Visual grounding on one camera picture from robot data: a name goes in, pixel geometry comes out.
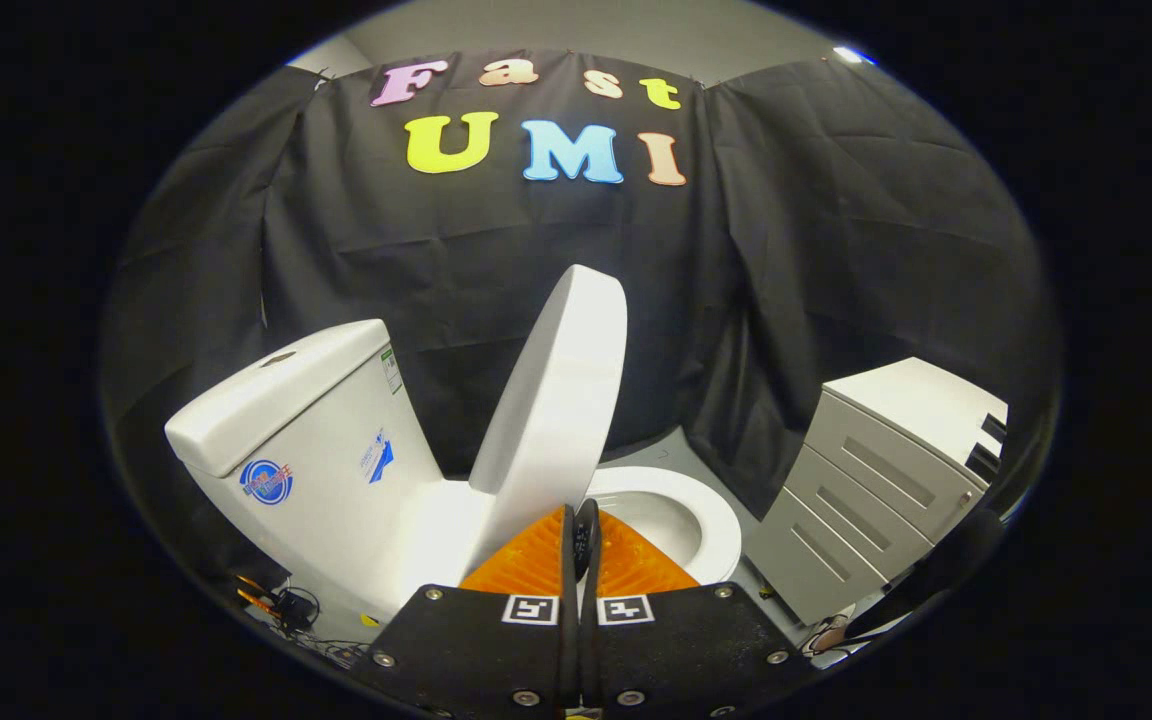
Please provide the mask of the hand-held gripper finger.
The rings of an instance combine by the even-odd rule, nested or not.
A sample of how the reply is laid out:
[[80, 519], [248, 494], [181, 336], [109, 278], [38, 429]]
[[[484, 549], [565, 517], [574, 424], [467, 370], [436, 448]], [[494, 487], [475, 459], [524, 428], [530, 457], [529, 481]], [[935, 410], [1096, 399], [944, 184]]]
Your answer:
[[604, 719], [750, 719], [817, 679], [744, 588], [685, 577], [594, 501], [579, 526], [579, 694]]
[[579, 698], [568, 505], [457, 585], [417, 588], [353, 666], [353, 682], [433, 719], [561, 719]]

